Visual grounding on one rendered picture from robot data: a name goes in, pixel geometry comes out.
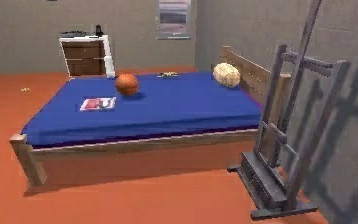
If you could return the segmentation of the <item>brown and white dresser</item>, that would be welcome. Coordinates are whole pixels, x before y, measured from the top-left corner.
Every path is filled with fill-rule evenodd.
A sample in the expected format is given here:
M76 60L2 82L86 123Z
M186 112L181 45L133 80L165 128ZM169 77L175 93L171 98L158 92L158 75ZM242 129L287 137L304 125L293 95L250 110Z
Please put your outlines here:
M70 78L86 76L115 77L109 37L81 36L59 39Z

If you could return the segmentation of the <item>framed wall picture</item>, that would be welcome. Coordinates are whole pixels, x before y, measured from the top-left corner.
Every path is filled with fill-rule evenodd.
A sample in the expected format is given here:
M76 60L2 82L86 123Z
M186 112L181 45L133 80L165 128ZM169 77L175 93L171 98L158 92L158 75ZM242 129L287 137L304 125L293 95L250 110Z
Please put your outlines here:
M192 0L156 0L158 40L190 39Z

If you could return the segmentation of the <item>grey wooden easel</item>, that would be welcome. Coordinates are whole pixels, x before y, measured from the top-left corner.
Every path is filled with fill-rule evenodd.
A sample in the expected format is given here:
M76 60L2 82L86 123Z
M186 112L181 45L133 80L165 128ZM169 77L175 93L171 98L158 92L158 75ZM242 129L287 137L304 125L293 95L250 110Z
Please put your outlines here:
M227 168L239 175L253 200L254 221L318 210L316 203L302 200L299 191L336 103L341 78L349 68L346 60L330 63L306 55L321 4L322 0L311 0L296 52L285 44L276 47L253 150L243 152L241 162ZM327 77L329 88L315 124L295 150L288 142L287 128L306 70Z

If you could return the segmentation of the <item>cream round pillow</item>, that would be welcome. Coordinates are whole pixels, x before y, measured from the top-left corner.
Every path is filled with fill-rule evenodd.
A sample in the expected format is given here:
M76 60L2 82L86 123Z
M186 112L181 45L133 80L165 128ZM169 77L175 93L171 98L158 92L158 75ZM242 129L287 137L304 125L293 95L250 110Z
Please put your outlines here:
M213 69L216 81L228 88L234 88L240 83L240 72L229 63L219 63Z

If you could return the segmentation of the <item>red and white book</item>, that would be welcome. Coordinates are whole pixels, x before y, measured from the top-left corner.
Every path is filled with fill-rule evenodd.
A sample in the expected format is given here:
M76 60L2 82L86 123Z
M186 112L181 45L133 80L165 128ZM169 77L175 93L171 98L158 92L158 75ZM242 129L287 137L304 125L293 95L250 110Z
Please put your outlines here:
M113 109L115 106L115 97L99 97L99 98L87 98L80 106L80 111L96 111Z

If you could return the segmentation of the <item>wooden bed with blue mattress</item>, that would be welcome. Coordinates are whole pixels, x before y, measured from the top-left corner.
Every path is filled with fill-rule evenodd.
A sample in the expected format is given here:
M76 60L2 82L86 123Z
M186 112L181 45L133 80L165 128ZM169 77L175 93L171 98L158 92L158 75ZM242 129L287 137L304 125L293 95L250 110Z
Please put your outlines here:
M10 139L29 183L46 181L42 163L52 157L254 139L270 73L228 46L221 58L240 72L238 86L225 87L210 72L164 78L145 74L137 79L139 90L124 96L112 79L69 80ZM85 99L99 97L115 97L114 108L80 111Z

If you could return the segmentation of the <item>orange basketball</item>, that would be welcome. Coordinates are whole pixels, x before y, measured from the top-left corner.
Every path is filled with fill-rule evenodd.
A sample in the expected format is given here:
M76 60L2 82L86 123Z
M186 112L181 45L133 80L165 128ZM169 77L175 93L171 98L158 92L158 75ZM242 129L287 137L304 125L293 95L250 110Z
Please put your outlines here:
M121 74L115 81L117 91L122 95L134 95L139 89L139 83L133 74Z

